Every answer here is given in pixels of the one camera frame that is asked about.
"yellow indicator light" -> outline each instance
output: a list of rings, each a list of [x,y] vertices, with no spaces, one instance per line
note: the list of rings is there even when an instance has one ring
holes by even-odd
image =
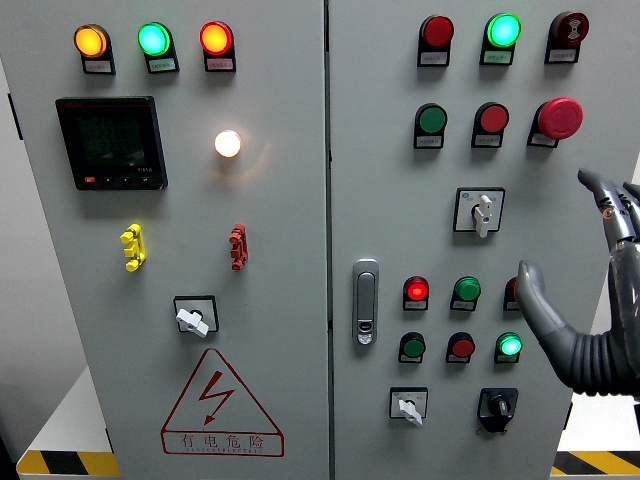
[[[216,151],[223,157],[235,157],[240,151],[240,135],[233,130],[220,132],[216,137]]]
[[[107,36],[97,25],[82,25],[78,27],[73,37],[78,51],[89,58],[100,57],[107,51]]]
[[[200,30],[200,43],[211,55],[223,55],[233,45],[233,35],[224,23],[210,22]]]

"gray metal panel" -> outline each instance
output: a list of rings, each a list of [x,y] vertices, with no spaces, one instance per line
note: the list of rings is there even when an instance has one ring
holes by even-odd
[[[591,30],[576,65],[544,65],[547,32],[566,10],[585,13]],[[511,67],[479,67],[488,19],[513,11],[522,36]],[[421,23],[446,15],[455,26],[451,64],[416,69]],[[547,478],[571,392],[556,379],[524,320],[504,313],[506,282],[518,261],[538,262],[552,301],[588,331],[602,288],[607,249],[593,196],[577,179],[588,167],[630,179],[638,156],[640,97],[636,2],[364,2],[330,9],[331,149],[336,479]],[[536,109],[557,96],[583,106],[585,120],[555,150],[526,147]],[[476,110],[507,106],[499,150],[471,149]],[[423,104],[448,113],[442,150],[414,151],[413,120]],[[452,232],[458,187],[504,187],[500,231],[482,240]],[[351,269],[380,265],[378,339],[364,354],[351,339]],[[403,312],[402,286],[430,282],[429,310]],[[473,275],[477,311],[450,312],[456,280]],[[402,335],[424,335],[421,365],[397,362]],[[469,332],[469,365],[445,364],[449,337]],[[496,338],[518,332],[520,363],[494,365]],[[426,386],[424,427],[388,418],[389,388]],[[506,435],[476,419],[480,389],[516,387]]]
[[[235,75],[203,70],[198,33],[211,20],[226,22],[235,34]],[[171,30],[178,74],[147,74],[136,35],[149,21]],[[115,77],[82,73],[73,32],[85,23],[111,36]],[[322,2],[8,1],[0,7],[0,32],[38,190],[124,478],[293,479],[306,472],[326,478]],[[54,100],[117,95],[155,97],[166,191],[75,189]],[[213,150],[224,129],[243,140],[234,160]],[[133,274],[125,271],[119,241],[132,222],[142,226],[148,250]],[[247,227],[250,253],[239,273],[231,271],[228,242],[237,222]],[[205,294],[216,295],[219,333],[205,340],[179,334],[173,297]],[[209,347],[220,350],[283,432],[284,458],[163,453],[160,430]],[[233,396],[227,406],[238,414]],[[193,420],[202,426],[195,413]]]

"digital display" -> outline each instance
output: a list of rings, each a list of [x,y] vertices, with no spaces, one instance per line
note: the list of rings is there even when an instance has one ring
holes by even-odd
[[[153,97],[56,100],[78,190],[164,190],[160,129]]]
[[[76,118],[87,164],[93,167],[144,167],[140,124],[133,116]]]

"yellow terminal block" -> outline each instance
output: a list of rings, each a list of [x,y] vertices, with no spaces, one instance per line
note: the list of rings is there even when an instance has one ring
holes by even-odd
[[[135,272],[147,258],[142,239],[142,227],[137,223],[132,223],[129,228],[120,235],[120,241],[124,243],[124,256],[130,258],[125,266],[128,272]]]

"white wall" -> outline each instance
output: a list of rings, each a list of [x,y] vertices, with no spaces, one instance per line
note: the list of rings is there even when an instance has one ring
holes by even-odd
[[[8,92],[0,63],[0,435],[17,461],[86,360]]]

